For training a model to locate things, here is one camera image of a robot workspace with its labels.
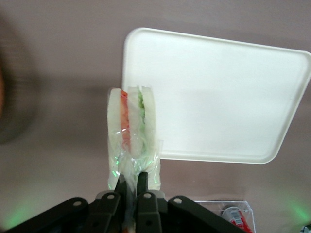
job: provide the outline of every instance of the white tray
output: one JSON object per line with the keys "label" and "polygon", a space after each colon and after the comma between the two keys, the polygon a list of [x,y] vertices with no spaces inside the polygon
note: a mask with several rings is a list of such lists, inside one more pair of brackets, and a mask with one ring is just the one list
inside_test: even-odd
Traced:
{"label": "white tray", "polygon": [[311,76],[311,54],[148,28],[125,41],[122,87],[149,86],[162,159],[273,160]]}

